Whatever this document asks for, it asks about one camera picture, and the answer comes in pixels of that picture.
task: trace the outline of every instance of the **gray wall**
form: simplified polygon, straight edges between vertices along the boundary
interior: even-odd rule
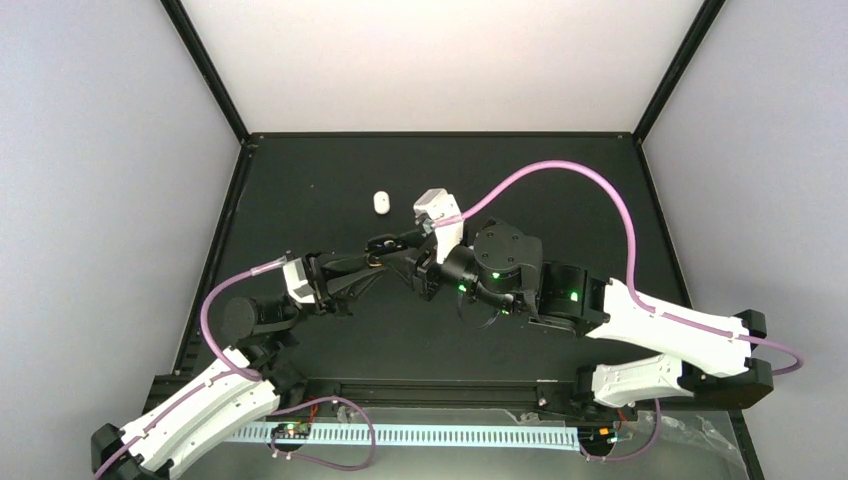
[[[727,2],[645,147],[695,306],[761,309],[806,353],[746,413],[767,478],[845,475],[846,23],[838,0]]]
[[[91,478],[138,415],[237,152],[159,2],[0,7],[0,476]]]

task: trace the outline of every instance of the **white backdrop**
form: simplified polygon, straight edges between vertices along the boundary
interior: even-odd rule
[[[700,0],[185,0],[250,131],[632,131]]]

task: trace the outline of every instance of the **black work surface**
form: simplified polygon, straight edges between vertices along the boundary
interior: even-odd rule
[[[629,134],[622,135],[265,135],[257,145],[238,201],[216,283],[250,267],[310,251],[361,252],[368,238],[412,227],[412,204],[428,188],[443,187],[468,209],[516,169],[565,159],[587,165],[621,193],[633,216],[638,245],[637,287],[680,303],[673,255],[655,210],[648,179]],[[391,212],[374,213],[372,196],[388,192]],[[624,279],[624,227],[612,202],[590,180],[548,170],[525,177],[482,213],[541,238],[545,258]],[[220,338],[226,299],[283,288],[281,273],[249,279],[213,305]],[[456,292],[443,289],[430,303],[387,275],[352,305],[354,316],[315,317],[294,334],[295,365],[312,378],[571,381],[582,365],[621,363],[649,355],[618,342],[572,339],[502,316],[487,330],[460,322]],[[485,321],[470,310],[466,320]],[[198,370],[212,360],[205,347]]]

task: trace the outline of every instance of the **purple cable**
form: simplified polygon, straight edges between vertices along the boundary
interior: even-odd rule
[[[643,302],[642,299],[639,298],[639,294],[636,292],[636,232],[633,227],[633,219],[630,217],[630,212],[627,210],[627,205],[624,204],[624,199],[621,198],[621,195],[618,193],[618,191],[616,191],[616,189],[604,177],[602,177],[598,172],[592,170],[591,168],[586,167],[585,165],[580,165],[579,163],[569,162],[565,160],[545,160],[542,162],[531,163],[530,165],[527,165],[526,167],[517,170],[515,173],[504,179],[504,181],[499,183],[497,187],[495,187],[491,192],[489,192],[485,197],[483,197],[482,200],[477,202],[470,209],[463,212],[461,217],[450,217],[444,220],[437,221],[436,227],[451,225],[460,220],[468,220],[469,218],[479,213],[480,210],[485,208],[489,203],[492,202],[492,200],[494,200],[498,197],[498,195],[503,193],[504,190],[506,190],[513,183],[518,181],[518,179],[533,172],[551,168],[570,170],[572,172],[577,172],[585,177],[588,177],[590,180],[597,183],[598,186],[600,186],[604,190],[604,192],[609,195],[610,199],[615,204],[616,209],[618,209],[618,214],[621,216],[621,221],[624,223],[624,232],[627,235],[627,270],[625,272],[624,278],[624,283],[627,285],[627,291],[630,293],[630,298],[633,299],[633,302],[636,303],[636,305],[639,305],[639,307],[641,307],[648,313],[655,313],[656,309]],[[694,322],[692,320],[688,320],[686,318],[670,313],[663,313],[662,316],[677,323],[697,328],[699,330],[703,330],[705,332],[709,332],[722,337],[733,338],[734,336],[733,332],[728,332],[726,330],[721,330],[718,328],[703,325],[701,323]],[[804,365],[804,359],[801,356],[800,352],[794,350],[791,347],[777,342],[773,342],[771,340],[765,340],[749,335],[739,335],[738,338],[742,341],[746,341],[752,344],[762,345],[764,347],[779,350],[795,358],[795,363],[788,367],[783,367],[774,370],[774,375],[783,375],[786,373],[794,372],[795,370],[798,370]]]
[[[236,373],[236,372],[221,372],[218,375],[215,375],[214,377],[212,377],[210,380],[212,382],[216,382],[216,381],[220,380],[221,378],[232,375],[233,373]],[[155,428],[156,425],[160,421],[162,421],[162,419],[165,418],[166,415],[173,412],[174,409],[176,409],[177,407],[182,405],[186,400],[191,398],[192,395],[203,390],[205,387],[206,387],[205,383],[201,383],[199,385],[196,385],[194,388],[192,388],[191,390],[186,392],[185,395],[183,395],[182,397],[175,400],[174,403],[169,405],[168,408],[162,410],[162,412],[159,413],[159,415],[156,415],[156,418],[154,418],[150,423],[147,424],[146,427],[144,427],[144,429],[143,429],[144,433],[149,433],[150,430]],[[119,448],[115,453],[113,453],[112,456],[107,458],[106,461],[103,462],[103,465],[100,465],[100,468],[98,468],[97,471],[94,472],[94,480],[100,480],[100,477],[102,477],[103,474],[106,473],[106,470],[108,470],[109,467],[111,467],[115,462],[117,462],[119,458],[121,458],[125,453],[127,453],[129,451],[129,449],[132,448],[132,446],[135,445],[139,440],[141,440],[141,437],[134,437],[132,440],[130,440],[129,442],[124,444],[123,447]]]
[[[262,265],[259,265],[258,267],[251,268],[246,272],[239,273],[238,275],[232,276],[224,280],[223,282],[221,282],[220,285],[213,288],[212,291],[209,292],[209,295],[206,296],[206,299],[203,300],[203,305],[201,305],[200,307],[200,331],[203,334],[203,339],[206,341],[206,345],[209,346],[209,350],[211,350],[212,353],[215,354],[215,357],[218,358],[218,360],[220,360],[221,362],[223,362],[224,365],[227,366],[227,368],[229,368],[235,373],[238,373],[242,377],[248,380],[252,380],[254,382],[259,382],[262,380],[262,377],[259,375],[259,372],[251,370],[249,368],[239,368],[238,366],[236,366],[235,363],[233,363],[232,360],[230,360],[229,358],[227,358],[226,355],[224,355],[224,351],[221,350],[221,347],[219,347],[217,343],[215,343],[215,339],[212,338],[212,331],[209,329],[209,307],[212,305],[212,301],[215,300],[215,297],[217,297],[227,287],[230,287],[231,285],[247,278],[255,277],[256,275],[273,270],[279,266],[282,266],[284,263],[284,258],[278,258],[277,260],[264,263]]]
[[[271,438],[271,445],[270,445],[271,450],[273,450],[274,453],[278,453],[278,452],[279,453],[285,453],[286,458],[288,458],[289,456],[291,458],[299,458],[301,460],[306,460],[307,462],[317,463],[318,465],[322,465],[324,467],[329,467],[329,468],[332,468],[334,470],[341,470],[343,472],[355,472],[357,470],[363,470],[363,469],[367,468],[374,461],[374,454],[377,453],[377,432],[374,430],[374,424],[371,423],[371,419],[368,418],[368,415],[365,413],[365,411],[362,410],[362,408],[360,408],[359,405],[351,402],[350,400],[348,400],[346,398],[336,397],[336,396],[321,397],[321,398],[316,398],[315,400],[310,400],[308,402],[301,403],[300,405],[297,405],[297,406],[294,406],[294,407],[291,407],[291,408],[284,408],[282,410],[277,410],[276,412],[272,412],[269,416],[271,416],[271,415],[286,415],[286,414],[289,414],[289,413],[292,413],[292,412],[296,412],[298,410],[303,410],[304,408],[311,407],[312,405],[317,405],[319,403],[325,403],[325,402],[339,402],[339,403],[343,403],[343,404],[347,405],[348,407],[356,410],[357,413],[362,415],[362,419],[365,420],[366,424],[368,424],[368,432],[370,433],[370,437],[371,437],[371,447],[368,450],[368,458],[366,458],[364,462],[360,463],[359,465],[339,465],[338,463],[328,462],[326,460],[321,460],[320,458],[316,458],[316,457],[313,457],[311,455],[304,455],[302,453],[280,452],[280,450],[277,449],[277,445],[276,445],[277,438],[279,437],[279,434],[274,435],[274,437]]]
[[[628,453],[627,455],[622,455],[620,457],[599,457],[597,455],[589,455],[589,452],[583,448],[583,445],[580,445],[580,453],[586,457],[586,460],[600,460],[601,462],[624,462],[627,460],[632,460],[639,455],[647,452],[657,443],[657,440],[660,438],[660,423],[662,422],[662,411],[660,410],[660,401],[659,399],[654,399],[654,405],[657,408],[657,418],[654,422],[654,432],[651,434],[651,438],[648,440],[648,443],[642,446],[639,450],[636,450],[633,453]]]

